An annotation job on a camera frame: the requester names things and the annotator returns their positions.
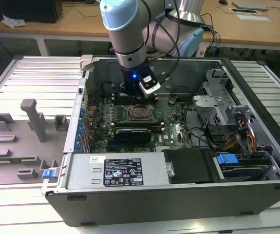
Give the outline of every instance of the green circuit board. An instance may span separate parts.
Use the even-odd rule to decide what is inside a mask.
[[[97,111],[92,118],[91,129],[94,131],[92,153],[127,153],[127,152],[160,152],[163,149],[193,148],[192,140],[188,136],[188,131],[182,121],[184,112],[184,102],[176,102],[174,105],[168,104],[169,97],[160,97],[158,102],[149,105],[116,105],[109,98],[104,98],[97,105]],[[131,123],[133,128],[146,129],[137,117],[143,118],[141,113],[151,113],[148,119],[150,123],[158,125],[163,122],[163,127],[151,126],[151,141],[147,144],[118,145],[114,151],[109,151],[108,142],[115,144],[113,137],[114,130],[111,122],[117,124]]]

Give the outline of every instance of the table leg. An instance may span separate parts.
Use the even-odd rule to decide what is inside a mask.
[[[195,57],[200,57],[200,58],[204,57],[206,49],[207,49],[207,45],[201,43],[198,47]]]
[[[77,40],[77,51],[79,54],[82,53],[82,44],[81,44],[81,40]]]
[[[40,51],[40,55],[41,56],[50,56],[50,53],[46,47],[46,43],[45,43],[45,39],[36,39],[38,47],[39,47],[39,51]]]
[[[248,49],[248,51],[247,51],[247,53],[245,55],[245,58],[249,59],[252,56],[252,54],[254,53],[255,50],[256,49]]]

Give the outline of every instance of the laptop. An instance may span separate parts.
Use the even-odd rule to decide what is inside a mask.
[[[269,10],[268,7],[260,3],[254,3],[254,2],[233,1],[232,4],[239,9],[261,10],[261,11]]]

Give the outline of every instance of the cpu socket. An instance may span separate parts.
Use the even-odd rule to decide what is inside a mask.
[[[144,123],[144,122],[156,122],[154,118],[153,106],[139,106],[131,105],[127,106],[127,119],[130,123]]]

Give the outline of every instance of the blue cable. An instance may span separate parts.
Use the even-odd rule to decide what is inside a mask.
[[[216,54],[216,52],[218,51],[218,36],[217,36],[217,33],[213,30],[213,27],[211,27],[211,26],[209,26],[208,24],[206,24],[205,23],[205,25],[206,25],[206,27],[208,28],[208,29],[210,29],[211,31],[212,31],[212,33],[215,35],[215,37],[216,37],[216,49],[215,49],[215,51],[214,51],[214,53],[213,53],[213,56],[212,56],[212,58],[215,56],[215,54]]]

